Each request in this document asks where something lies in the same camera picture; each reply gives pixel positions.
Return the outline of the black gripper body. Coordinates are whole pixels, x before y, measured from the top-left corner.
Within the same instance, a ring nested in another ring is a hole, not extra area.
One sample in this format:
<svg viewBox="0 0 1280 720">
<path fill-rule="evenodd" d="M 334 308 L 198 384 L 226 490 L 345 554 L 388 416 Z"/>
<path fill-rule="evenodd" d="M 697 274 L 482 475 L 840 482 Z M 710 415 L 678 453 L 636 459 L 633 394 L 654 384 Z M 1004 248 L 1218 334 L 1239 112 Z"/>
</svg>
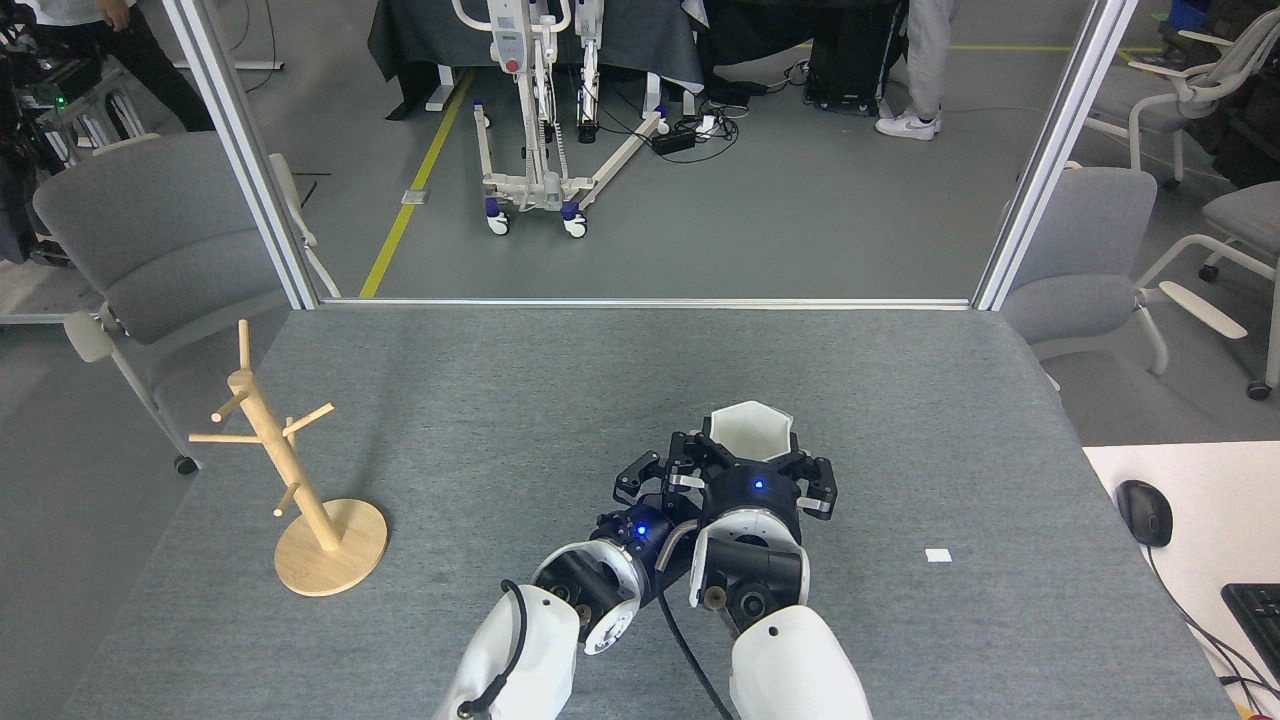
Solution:
<svg viewBox="0 0 1280 720">
<path fill-rule="evenodd" d="M 800 546 L 795 480 L 759 462 L 700 470 L 700 525 L 717 539 Z"/>
<path fill-rule="evenodd" d="M 640 498 L 635 505 L 596 516 L 596 538 L 626 550 L 648 577 L 671 532 L 701 510 L 690 498 Z"/>
</svg>

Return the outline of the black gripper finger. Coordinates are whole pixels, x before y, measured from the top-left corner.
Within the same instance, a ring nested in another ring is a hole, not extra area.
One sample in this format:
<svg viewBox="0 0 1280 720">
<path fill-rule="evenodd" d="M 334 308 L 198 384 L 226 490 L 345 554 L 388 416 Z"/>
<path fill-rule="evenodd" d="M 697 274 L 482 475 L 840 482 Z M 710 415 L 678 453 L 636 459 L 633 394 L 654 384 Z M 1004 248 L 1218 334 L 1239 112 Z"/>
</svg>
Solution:
<svg viewBox="0 0 1280 720">
<path fill-rule="evenodd" d="M 797 484 L 801 480 L 806 483 L 796 498 L 796 509 L 823 521 L 829 520 L 837 500 L 831 461 L 810 454 L 791 454 L 785 474 Z"/>
<path fill-rule="evenodd" d="M 668 489 L 668 462 L 658 452 L 645 452 L 625 468 L 614 479 L 613 500 L 618 503 L 641 503 Z M 643 493 L 649 480 L 657 480 L 657 491 Z"/>
<path fill-rule="evenodd" d="M 708 434 L 673 432 L 666 461 L 666 491 L 710 491 L 736 457 Z"/>
</svg>

